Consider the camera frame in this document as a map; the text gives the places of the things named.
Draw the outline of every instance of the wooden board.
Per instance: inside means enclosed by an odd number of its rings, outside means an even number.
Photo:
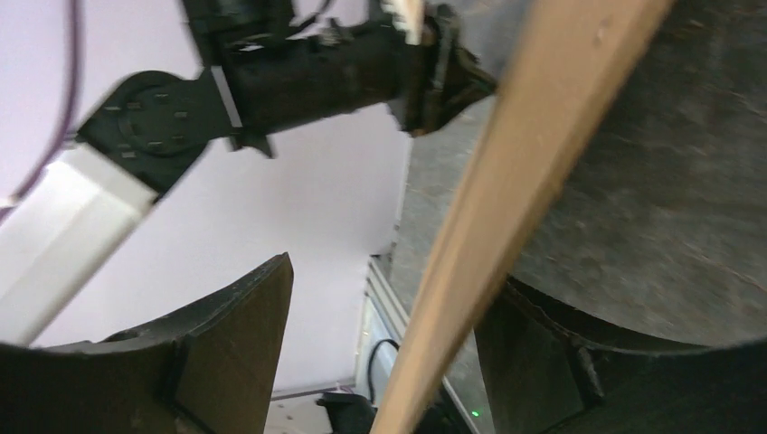
[[[373,434],[412,432],[671,0],[539,0],[430,256]]]

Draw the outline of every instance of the purple cable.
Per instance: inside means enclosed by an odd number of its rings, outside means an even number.
[[[37,165],[32,172],[27,175],[22,184],[14,192],[14,197],[21,201],[37,184],[40,178],[43,176],[45,167],[53,161],[53,159],[62,150],[64,140],[67,137],[72,119],[74,118],[75,109],[77,107],[77,99],[79,97],[80,87],[80,57],[81,57],[81,30],[80,30],[80,0],[70,0],[69,2],[69,82],[67,83],[66,96],[64,97],[64,107],[62,115],[59,118],[59,124],[56,126],[51,143],[48,145],[48,150],[41,156]],[[0,208],[0,224],[5,220],[5,217],[13,210],[13,206],[8,208]]]

